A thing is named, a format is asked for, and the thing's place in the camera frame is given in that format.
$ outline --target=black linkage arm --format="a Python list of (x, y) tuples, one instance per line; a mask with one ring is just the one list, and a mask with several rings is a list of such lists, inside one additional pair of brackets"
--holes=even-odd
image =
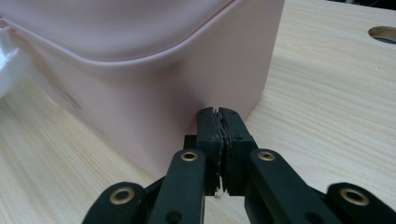
[(396, 213), (372, 193), (348, 183), (311, 189), (275, 151), (259, 149), (239, 115), (212, 107), (197, 114), (165, 177), (143, 189), (119, 183), (106, 189), (84, 224), (199, 224), (205, 196), (217, 190), (245, 196), (250, 223), (395, 224)]

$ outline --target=table hole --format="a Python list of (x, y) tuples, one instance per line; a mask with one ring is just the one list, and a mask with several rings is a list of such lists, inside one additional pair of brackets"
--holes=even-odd
[(388, 44), (396, 44), (396, 28), (376, 26), (369, 30), (370, 37)]

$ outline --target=pink bin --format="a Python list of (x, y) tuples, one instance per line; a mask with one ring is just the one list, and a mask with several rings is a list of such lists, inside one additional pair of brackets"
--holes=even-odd
[(0, 0), (0, 24), (55, 102), (159, 177), (199, 109), (256, 104), (283, 3)]

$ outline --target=wooden table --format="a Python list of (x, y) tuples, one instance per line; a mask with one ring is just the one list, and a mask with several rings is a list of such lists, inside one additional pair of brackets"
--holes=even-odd
[[(378, 25), (396, 26), (396, 12), (287, 0), (247, 126), (310, 186), (351, 182), (396, 209), (396, 45), (368, 36)], [(154, 179), (29, 77), (0, 100), (0, 223), (80, 223), (120, 181)], [(205, 223), (248, 223), (243, 198), (207, 198)]]

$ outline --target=white object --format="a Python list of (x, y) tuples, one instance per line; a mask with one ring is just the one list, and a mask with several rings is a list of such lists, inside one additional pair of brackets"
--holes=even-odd
[(8, 31), (0, 28), (0, 98), (18, 83), (30, 61), (29, 56), (14, 45)]
[(248, 115), (282, 8), (283, 0), (0, 0), (0, 16), (35, 60), (29, 74), (155, 176), (201, 108)]

